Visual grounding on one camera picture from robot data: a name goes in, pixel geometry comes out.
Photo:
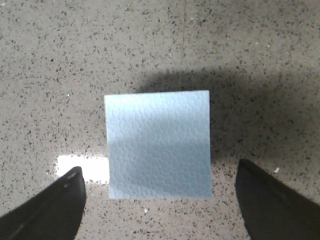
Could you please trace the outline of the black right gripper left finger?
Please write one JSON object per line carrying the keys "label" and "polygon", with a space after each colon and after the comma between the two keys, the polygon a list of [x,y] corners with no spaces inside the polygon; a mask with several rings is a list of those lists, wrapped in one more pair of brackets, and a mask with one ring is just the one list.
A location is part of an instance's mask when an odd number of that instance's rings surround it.
{"label": "black right gripper left finger", "polygon": [[73,240],[86,204],[82,168],[73,167],[0,218],[2,240]]}

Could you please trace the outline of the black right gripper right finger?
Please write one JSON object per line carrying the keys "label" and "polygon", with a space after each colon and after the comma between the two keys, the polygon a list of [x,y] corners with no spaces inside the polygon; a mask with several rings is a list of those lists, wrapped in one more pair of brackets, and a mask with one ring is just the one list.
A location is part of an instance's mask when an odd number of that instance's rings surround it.
{"label": "black right gripper right finger", "polygon": [[239,160],[235,191],[252,240],[320,238],[320,206],[248,159]]}

